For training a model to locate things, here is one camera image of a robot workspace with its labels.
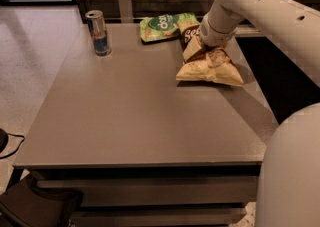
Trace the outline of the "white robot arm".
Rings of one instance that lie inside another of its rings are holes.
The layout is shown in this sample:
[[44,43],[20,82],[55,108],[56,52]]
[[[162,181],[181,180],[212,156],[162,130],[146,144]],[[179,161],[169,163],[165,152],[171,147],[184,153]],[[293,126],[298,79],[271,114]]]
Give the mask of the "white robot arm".
[[[320,13],[293,0],[214,0],[192,55],[226,42],[250,21],[320,85]],[[261,165],[256,227],[320,227],[320,104],[288,117],[273,133]]]

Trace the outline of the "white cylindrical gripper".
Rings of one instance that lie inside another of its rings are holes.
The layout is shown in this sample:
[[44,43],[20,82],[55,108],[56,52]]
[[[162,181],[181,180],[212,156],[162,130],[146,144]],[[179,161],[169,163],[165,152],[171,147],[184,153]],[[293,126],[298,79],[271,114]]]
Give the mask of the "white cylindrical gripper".
[[206,51],[209,59],[226,58],[227,42],[234,34],[238,21],[228,15],[207,13],[200,24],[200,37],[194,36],[183,51],[184,62],[190,62],[204,53],[205,45],[210,48]]

